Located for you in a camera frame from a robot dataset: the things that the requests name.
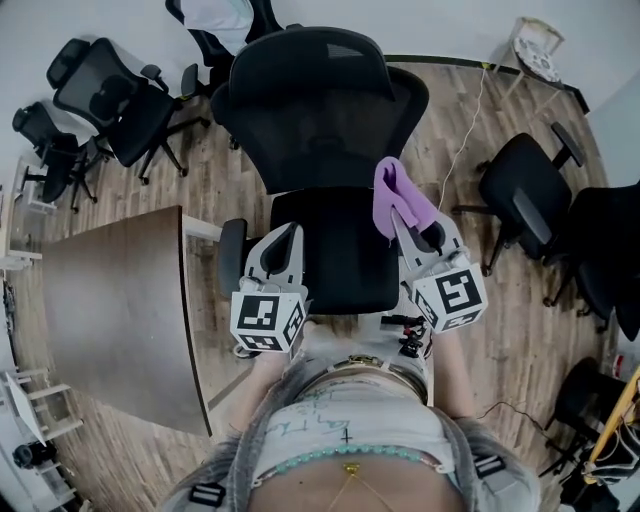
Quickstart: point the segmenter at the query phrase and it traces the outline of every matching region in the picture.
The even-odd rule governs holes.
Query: chair seat
[[[142,87],[109,130],[107,139],[118,161],[132,166],[149,148],[157,147],[175,110],[174,99],[149,85]]]
[[[513,203],[520,188],[556,233],[571,204],[571,189],[540,145],[526,133],[513,137],[496,155],[480,180],[484,202],[503,223],[513,228],[521,217]],[[520,245],[532,259],[540,259],[545,247],[525,231]]]
[[[373,190],[365,188],[307,189],[274,199],[271,229],[292,221],[304,229],[310,313],[373,313],[398,303],[398,252],[375,228],[372,209]]]

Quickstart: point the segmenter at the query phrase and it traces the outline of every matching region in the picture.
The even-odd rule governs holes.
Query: cable
[[[489,414],[491,411],[493,411],[499,405],[506,405],[506,406],[510,407],[514,412],[517,412],[518,414],[521,414],[522,416],[527,417],[529,419],[529,421],[531,421],[531,423],[533,423],[533,426],[542,435],[542,437],[544,437],[548,441],[553,441],[553,439],[551,439],[547,434],[545,434],[544,428],[542,428],[542,425],[540,425],[540,423],[538,423],[535,418],[533,418],[531,415],[529,415],[529,413],[526,413],[524,411],[520,411],[520,410],[516,409],[509,402],[503,402],[502,400],[500,402],[496,402],[491,407],[489,407],[489,409],[487,409],[487,411],[482,416],[478,416],[476,419],[477,420],[481,420],[482,418],[487,416],[487,414]]]
[[[440,211],[440,208],[442,207],[442,202],[444,201],[444,191],[447,188],[447,180],[449,179],[449,176],[451,176],[451,173],[453,172],[453,168],[456,166],[456,160],[458,159],[458,156],[460,155],[460,153],[462,153],[462,150],[467,145],[467,139],[469,138],[469,135],[471,134],[471,131],[473,130],[473,127],[476,124],[476,119],[478,118],[478,114],[480,113],[480,98],[482,98],[482,92],[484,91],[484,76],[486,74],[487,74],[487,68],[485,68],[483,66],[483,68],[482,68],[482,76],[480,77],[480,93],[478,94],[478,108],[476,108],[476,113],[473,114],[473,119],[471,121],[471,127],[469,128],[469,131],[467,132],[467,134],[464,136],[464,140],[462,141],[462,146],[460,146],[460,149],[458,150],[458,152],[453,157],[453,162],[451,162],[451,168],[449,169],[449,172],[447,173],[447,175],[444,178],[444,181],[442,182],[442,193],[440,194],[440,202],[438,203],[438,211]]]

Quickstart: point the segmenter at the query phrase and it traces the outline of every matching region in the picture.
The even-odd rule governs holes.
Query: wall
[[[622,187],[637,183],[640,180],[640,73],[588,118],[609,185]]]
[[[565,81],[591,108],[640,69],[638,0],[272,0],[282,25],[360,31],[387,54],[491,60],[517,16],[540,17],[567,38],[557,54]],[[201,62],[188,32],[163,0],[4,0],[0,3],[0,182],[28,143],[13,133],[18,107],[51,97],[45,70],[74,36],[105,36],[141,62],[163,69],[173,92],[182,70]]]

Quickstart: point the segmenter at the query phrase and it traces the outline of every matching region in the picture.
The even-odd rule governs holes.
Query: white chair
[[[511,87],[501,99],[501,103],[511,95],[525,75],[542,81],[553,87],[555,92],[540,105],[534,116],[551,103],[564,90],[560,75],[553,64],[552,55],[564,43],[564,37],[555,28],[537,18],[520,17],[517,19],[505,51],[493,72],[501,66],[515,65],[520,71]]]
[[[47,373],[48,370],[46,368],[22,372],[10,370],[5,371],[2,378],[2,387],[6,387],[8,391],[8,393],[6,393],[3,389],[2,394],[5,396],[5,400],[7,400],[7,395],[11,397],[17,416],[22,419],[24,424],[42,444],[46,444],[47,441],[66,434],[84,424],[82,420],[67,418],[58,422],[54,429],[50,429],[49,426],[40,422],[37,413],[47,410],[47,405],[35,405],[33,402],[40,398],[66,391],[70,389],[69,386],[66,384],[58,384],[57,386],[27,393],[22,389],[20,384],[30,382],[31,378],[36,375],[46,375]]]

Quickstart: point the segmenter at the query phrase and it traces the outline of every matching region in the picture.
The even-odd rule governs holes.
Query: wooden chair
[[[509,36],[501,59],[494,68],[497,73],[507,62],[515,64],[520,73],[501,99],[503,103],[511,95],[525,75],[555,89],[555,92],[534,112],[540,113],[564,90],[551,56],[565,39],[556,29],[537,18],[520,17]]]

